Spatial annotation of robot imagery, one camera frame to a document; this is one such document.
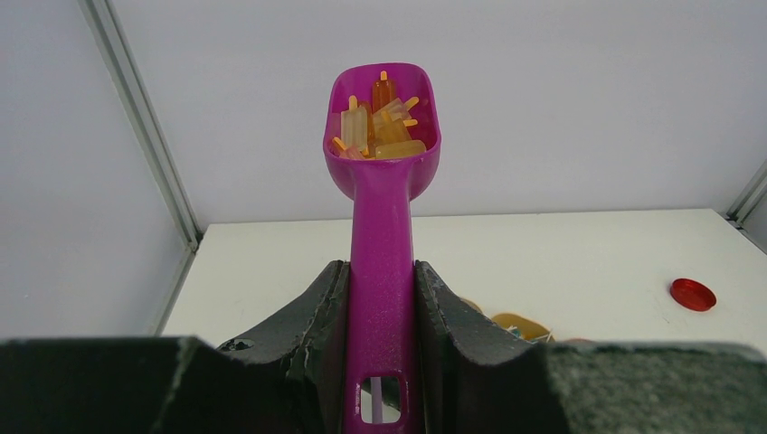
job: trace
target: scoop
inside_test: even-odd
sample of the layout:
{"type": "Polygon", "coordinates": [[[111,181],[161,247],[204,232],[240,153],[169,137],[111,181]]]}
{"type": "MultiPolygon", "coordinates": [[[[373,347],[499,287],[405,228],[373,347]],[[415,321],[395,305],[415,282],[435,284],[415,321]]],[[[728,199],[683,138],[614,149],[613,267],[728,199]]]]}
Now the scoop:
{"type": "Polygon", "coordinates": [[[418,66],[365,65],[344,71],[336,79],[330,94],[323,150],[333,181],[354,201],[344,432],[423,431],[410,201],[423,193],[434,177],[440,161],[440,141],[431,83],[418,66]],[[381,71],[395,80],[400,97],[418,97],[419,103],[410,111],[418,124],[409,132],[414,140],[425,144],[426,152],[391,160],[341,158],[332,142],[340,135],[340,113],[347,109],[350,96],[370,98],[371,86],[379,80],[381,71]],[[366,378],[376,377],[396,377],[399,381],[401,415],[396,422],[368,424],[362,420],[361,384],[366,378]]]}

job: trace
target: small red lid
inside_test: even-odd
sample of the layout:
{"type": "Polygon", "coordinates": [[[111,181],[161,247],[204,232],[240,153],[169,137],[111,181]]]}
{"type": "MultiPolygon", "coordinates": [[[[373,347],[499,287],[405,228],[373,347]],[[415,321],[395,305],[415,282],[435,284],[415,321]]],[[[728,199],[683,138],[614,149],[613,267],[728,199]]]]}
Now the small red lid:
{"type": "Polygon", "coordinates": [[[705,312],[716,304],[716,296],[711,289],[689,278],[674,280],[671,296],[678,304],[698,312],[705,312]]]}

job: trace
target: handle hole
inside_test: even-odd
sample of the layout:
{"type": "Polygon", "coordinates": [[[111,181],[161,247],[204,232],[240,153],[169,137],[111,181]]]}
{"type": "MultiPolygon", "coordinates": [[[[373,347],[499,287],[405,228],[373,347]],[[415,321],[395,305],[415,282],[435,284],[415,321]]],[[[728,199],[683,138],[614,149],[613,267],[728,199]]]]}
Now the handle hole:
{"type": "Polygon", "coordinates": [[[400,402],[397,377],[370,377],[362,382],[360,404],[364,423],[395,423],[401,416],[400,402]]]}

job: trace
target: scoop handle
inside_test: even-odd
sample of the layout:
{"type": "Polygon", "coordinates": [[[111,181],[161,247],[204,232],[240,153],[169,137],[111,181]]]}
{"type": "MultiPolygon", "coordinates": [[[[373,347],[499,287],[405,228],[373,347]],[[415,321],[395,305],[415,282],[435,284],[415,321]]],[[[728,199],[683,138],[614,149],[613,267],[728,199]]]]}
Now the scoop handle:
{"type": "Polygon", "coordinates": [[[346,324],[344,433],[423,432],[415,330],[410,172],[407,161],[353,170],[351,278],[346,324]],[[396,377],[400,418],[363,422],[360,391],[370,377],[396,377]]]}

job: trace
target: white table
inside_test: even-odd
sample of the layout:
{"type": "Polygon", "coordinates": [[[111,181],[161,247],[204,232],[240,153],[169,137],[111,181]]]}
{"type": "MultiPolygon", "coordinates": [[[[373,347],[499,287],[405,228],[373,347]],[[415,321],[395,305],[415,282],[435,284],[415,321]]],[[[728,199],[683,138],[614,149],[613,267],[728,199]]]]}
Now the white table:
{"type": "MultiPolygon", "coordinates": [[[[164,335],[212,345],[303,292],[348,259],[351,222],[214,224],[164,335]]],[[[426,217],[413,220],[416,259],[493,316],[513,312],[557,339],[732,341],[767,354],[767,255],[711,210],[426,217]],[[698,313],[668,294],[704,283],[698,313]]]]}

